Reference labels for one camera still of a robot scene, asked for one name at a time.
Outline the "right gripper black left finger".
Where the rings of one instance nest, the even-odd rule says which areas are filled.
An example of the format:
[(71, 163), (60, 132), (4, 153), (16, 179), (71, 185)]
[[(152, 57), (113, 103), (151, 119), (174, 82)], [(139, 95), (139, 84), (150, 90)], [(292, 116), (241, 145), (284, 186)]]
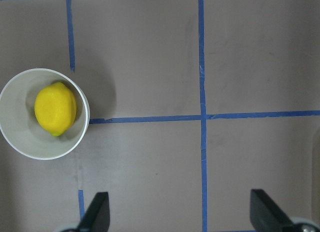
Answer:
[(97, 192), (77, 226), (78, 232), (108, 232), (110, 227), (108, 192)]

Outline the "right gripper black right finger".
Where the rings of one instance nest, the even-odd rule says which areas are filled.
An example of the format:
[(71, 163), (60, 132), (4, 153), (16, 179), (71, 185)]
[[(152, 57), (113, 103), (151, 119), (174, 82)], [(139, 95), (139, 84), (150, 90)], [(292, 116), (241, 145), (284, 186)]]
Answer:
[(257, 232), (318, 232), (320, 226), (301, 217), (288, 217), (263, 189), (250, 191), (250, 222)]

